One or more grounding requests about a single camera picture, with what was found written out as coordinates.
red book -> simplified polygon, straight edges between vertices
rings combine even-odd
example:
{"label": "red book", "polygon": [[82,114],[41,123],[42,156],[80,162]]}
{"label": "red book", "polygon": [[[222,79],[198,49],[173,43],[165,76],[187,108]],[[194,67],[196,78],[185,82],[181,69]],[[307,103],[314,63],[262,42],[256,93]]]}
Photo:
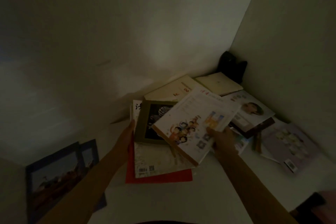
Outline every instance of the red book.
{"label": "red book", "polygon": [[128,147],[128,161],[125,183],[168,183],[168,182],[191,182],[193,174],[191,169],[177,171],[169,174],[135,178],[134,169],[134,141],[132,139]]}

purple book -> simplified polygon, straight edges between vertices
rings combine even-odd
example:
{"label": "purple book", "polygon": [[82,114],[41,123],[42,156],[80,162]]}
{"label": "purple book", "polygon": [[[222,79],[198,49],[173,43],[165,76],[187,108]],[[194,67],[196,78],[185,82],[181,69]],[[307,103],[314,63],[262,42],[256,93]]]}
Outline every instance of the purple book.
{"label": "purple book", "polygon": [[293,123],[263,139],[263,145],[289,173],[297,174],[319,152],[317,146]]}

person's left hand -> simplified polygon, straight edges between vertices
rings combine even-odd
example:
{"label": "person's left hand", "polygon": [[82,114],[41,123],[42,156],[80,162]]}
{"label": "person's left hand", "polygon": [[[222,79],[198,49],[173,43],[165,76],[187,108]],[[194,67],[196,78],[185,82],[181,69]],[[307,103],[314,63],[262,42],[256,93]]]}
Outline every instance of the person's left hand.
{"label": "person's left hand", "polygon": [[128,159],[128,145],[132,139],[132,133],[134,130],[134,120],[124,129],[120,134],[117,142],[115,143],[112,151],[113,156],[116,158],[117,163],[122,166]]}

person's right hand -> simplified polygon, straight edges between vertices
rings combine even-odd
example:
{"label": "person's right hand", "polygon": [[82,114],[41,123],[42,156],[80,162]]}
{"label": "person's right hand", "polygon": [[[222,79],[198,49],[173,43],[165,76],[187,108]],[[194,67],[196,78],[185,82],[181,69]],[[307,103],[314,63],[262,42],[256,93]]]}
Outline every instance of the person's right hand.
{"label": "person's right hand", "polygon": [[208,134],[214,138],[214,150],[216,158],[221,161],[225,154],[237,154],[234,145],[235,133],[227,126],[223,132],[215,131],[207,127]]}

white wall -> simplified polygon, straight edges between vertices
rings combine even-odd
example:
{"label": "white wall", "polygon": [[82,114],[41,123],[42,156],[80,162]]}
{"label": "white wall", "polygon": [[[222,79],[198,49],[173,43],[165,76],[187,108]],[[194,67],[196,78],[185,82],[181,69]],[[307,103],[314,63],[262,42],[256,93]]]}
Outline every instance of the white wall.
{"label": "white wall", "polygon": [[27,223],[25,168],[0,158],[0,218],[2,224]]}
{"label": "white wall", "polygon": [[1,0],[0,154],[30,163],[217,65],[250,0]]}
{"label": "white wall", "polygon": [[336,160],[336,0],[251,0],[230,50],[243,86]]}

